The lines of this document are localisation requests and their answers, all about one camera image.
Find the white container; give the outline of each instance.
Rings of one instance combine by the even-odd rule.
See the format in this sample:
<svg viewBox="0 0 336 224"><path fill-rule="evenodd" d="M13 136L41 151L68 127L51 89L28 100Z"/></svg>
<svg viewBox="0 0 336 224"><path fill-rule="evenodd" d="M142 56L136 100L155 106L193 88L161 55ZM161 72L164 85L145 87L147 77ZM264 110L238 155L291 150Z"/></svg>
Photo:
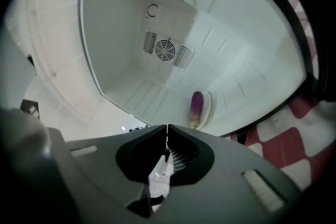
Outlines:
<svg viewBox="0 0 336 224"><path fill-rule="evenodd" d="M273 0L80 0L101 93L149 125L190 126L191 97L211 94L201 131L259 120L306 78L293 30Z"/></svg>

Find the eggplant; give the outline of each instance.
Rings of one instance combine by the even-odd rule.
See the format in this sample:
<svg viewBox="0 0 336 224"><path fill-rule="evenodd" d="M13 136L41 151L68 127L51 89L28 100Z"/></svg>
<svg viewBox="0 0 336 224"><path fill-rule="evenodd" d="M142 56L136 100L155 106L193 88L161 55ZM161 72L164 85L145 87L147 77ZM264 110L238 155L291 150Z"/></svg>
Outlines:
<svg viewBox="0 0 336 224"><path fill-rule="evenodd" d="M191 99L190 108L190 126L191 129L196 129L200 122L200 117L203 108L203 95L200 92L195 92Z"/></svg>

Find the white refrigerator wall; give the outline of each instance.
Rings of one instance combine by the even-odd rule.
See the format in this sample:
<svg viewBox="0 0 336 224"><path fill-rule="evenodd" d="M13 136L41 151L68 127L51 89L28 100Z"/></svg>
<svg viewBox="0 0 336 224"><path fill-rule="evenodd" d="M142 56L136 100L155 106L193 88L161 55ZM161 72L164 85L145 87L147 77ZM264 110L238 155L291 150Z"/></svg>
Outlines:
<svg viewBox="0 0 336 224"><path fill-rule="evenodd" d="M96 39L105 43L101 54L121 51L116 61L93 54L99 66L96 70L92 65L93 71L108 99L149 124L188 126L193 92L208 90L213 102L212 120L202 130L215 135L234 131L271 112L305 78L296 38L273 0L105 1L107 14L120 14L127 9L122 20L129 27L114 31L113 26L120 19L110 16L99 21L102 7L95 1L82 0L84 22L94 18L91 12L95 9L101 14L96 25L82 24L84 37L89 36L85 38L89 58ZM146 18L150 4L160 6L154 22ZM106 25L110 31L102 35L101 29ZM124 38L128 29L135 32ZM181 70L159 60L154 52L144 51L148 31L192 47L195 54L187 68ZM109 47L111 42L116 48ZM135 55L131 63L123 53L129 48L132 57ZM116 76L109 73L119 68L122 72L116 81Z"/></svg>
<svg viewBox="0 0 336 224"><path fill-rule="evenodd" d="M0 107L20 108L36 70L16 46L3 24L0 24L0 62Z"/></svg>
<svg viewBox="0 0 336 224"><path fill-rule="evenodd" d="M78 0L12 0L4 23L37 70L24 98L65 140L115 135L131 116L97 89L80 39Z"/></svg>

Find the fan vent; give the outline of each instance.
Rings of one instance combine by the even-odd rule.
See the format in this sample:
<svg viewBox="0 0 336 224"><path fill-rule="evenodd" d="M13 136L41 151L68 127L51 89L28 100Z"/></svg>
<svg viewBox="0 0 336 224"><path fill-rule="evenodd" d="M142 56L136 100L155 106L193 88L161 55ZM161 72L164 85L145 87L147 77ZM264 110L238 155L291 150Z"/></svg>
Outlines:
<svg viewBox="0 0 336 224"><path fill-rule="evenodd" d="M194 50L192 50L191 48L185 45L182 45L175 59L174 65L181 69L185 69L187 65L189 64L193 55L194 55Z"/></svg>
<svg viewBox="0 0 336 224"><path fill-rule="evenodd" d="M172 150L171 148L170 152L173 156L174 173L183 170L184 168L188 167L189 164L196 160L196 157L194 155L186 156Z"/></svg>
<svg viewBox="0 0 336 224"><path fill-rule="evenodd" d="M153 54L153 50L154 50L154 46L155 46L155 42L156 42L156 37L158 35L156 33L153 32L146 32L145 35L145 42L143 44L143 50L145 52L148 52L149 54Z"/></svg>
<svg viewBox="0 0 336 224"><path fill-rule="evenodd" d="M175 56L175 47L170 39L163 39L156 43L155 53L162 61L170 61Z"/></svg>

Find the vent slot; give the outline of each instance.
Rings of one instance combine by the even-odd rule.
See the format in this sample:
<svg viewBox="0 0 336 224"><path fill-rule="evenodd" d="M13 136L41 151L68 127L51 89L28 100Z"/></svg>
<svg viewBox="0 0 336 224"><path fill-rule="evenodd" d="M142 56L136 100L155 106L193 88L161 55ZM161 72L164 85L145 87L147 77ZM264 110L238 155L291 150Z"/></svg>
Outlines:
<svg viewBox="0 0 336 224"><path fill-rule="evenodd" d="M285 205L285 201L258 174L257 171L247 170L243 172L242 176L256 197L269 212L277 211Z"/></svg>
<svg viewBox="0 0 336 224"><path fill-rule="evenodd" d="M156 37L158 35L156 33L153 32L146 32L145 35L145 42L143 44L143 50L145 52L148 52L149 54L153 54L153 50L154 50L154 46L155 46L155 42L156 42Z"/></svg>
<svg viewBox="0 0 336 224"><path fill-rule="evenodd" d="M170 149L170 152L173 156L174 173L188 167L189 164L194 162L194 160L196 159L194 155L185 156L172 149Z"/></svg>
<svg viewBox="0 0 336 224"><path fill-rule="evenodd" d="M155 54L162 60L162 61L170 61L175 56L175 47L170 42L170 39L163 39L160 40L155 46Z"/></svg>
<svg viewBox="0 0 336 224"><path fill-rule="evenodd" d="M180 51L175 59L174 65L181 69L186 69L192 56L194 55L194 50L182 45Z"/></svg>

